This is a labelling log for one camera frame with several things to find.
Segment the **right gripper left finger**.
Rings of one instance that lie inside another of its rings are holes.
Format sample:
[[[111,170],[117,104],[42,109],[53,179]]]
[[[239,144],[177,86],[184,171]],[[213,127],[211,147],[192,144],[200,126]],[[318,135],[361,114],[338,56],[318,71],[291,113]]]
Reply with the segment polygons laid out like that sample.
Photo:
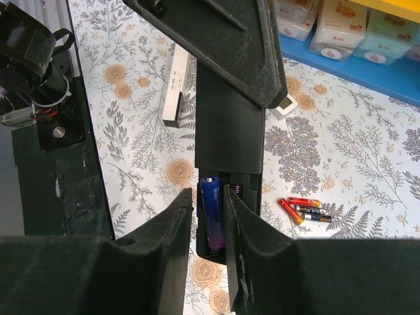
[[[126,236],[1,238],[2,314],[182,314],[192,191]]]

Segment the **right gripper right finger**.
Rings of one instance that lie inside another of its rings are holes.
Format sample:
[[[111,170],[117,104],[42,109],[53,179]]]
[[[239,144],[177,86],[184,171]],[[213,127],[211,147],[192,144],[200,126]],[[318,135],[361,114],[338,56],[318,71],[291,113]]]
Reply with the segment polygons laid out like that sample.
[[[236,314],[418,314],[417,240],[294,240],[224,187]]]

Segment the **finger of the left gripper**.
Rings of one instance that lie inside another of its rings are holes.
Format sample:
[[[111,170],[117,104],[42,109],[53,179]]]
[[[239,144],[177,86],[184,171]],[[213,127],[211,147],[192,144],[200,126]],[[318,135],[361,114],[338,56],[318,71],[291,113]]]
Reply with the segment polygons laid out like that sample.
[[[287,96],[273,1],[126,1],[260,108]]]

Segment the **plain black remote control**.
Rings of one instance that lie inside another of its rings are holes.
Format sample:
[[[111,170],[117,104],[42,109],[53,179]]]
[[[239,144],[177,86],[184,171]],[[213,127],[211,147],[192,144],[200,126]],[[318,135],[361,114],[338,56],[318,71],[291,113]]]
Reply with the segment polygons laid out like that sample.
[[[241,187],[241,199],[261,211],[265,111],[202,62],[196,69],[195,167]]]

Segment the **blue purple battery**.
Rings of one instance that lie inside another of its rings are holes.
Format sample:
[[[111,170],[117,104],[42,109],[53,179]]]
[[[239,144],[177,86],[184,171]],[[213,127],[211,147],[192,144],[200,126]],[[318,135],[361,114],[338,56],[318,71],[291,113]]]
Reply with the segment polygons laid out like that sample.
[[[225,246],[222,223],[221,180],[218,177],[203,177],[199,183],[205,215],[207,241],[210,250],[215,252]]]

